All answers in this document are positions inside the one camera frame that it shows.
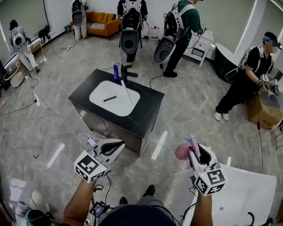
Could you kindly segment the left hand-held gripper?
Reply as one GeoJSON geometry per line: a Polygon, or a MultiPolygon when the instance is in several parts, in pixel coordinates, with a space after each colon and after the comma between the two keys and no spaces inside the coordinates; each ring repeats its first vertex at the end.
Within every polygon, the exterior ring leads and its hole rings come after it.
{"type": "Polygon", "coordinates": [[[74,162],[75,172],[86,182],[94,182],[111,170],[111,164],[125,147],[120,139],[87,140],[89,146],[74,162]]]}

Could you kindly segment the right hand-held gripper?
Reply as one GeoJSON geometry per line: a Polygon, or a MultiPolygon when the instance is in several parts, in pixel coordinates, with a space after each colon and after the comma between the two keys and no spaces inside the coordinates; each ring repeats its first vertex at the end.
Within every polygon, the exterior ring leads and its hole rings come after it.
{"type": "Polygon", "coordinates": [[[201,194],[214,194],[225,186],[227,175],[225,165],[217,163],[215,153],[208,147],[198,144],[200,158],[193,151],[192,147],[188,148],[188,157],[190,166],[194,173],[191,177],[193,186],[201,194]]]}

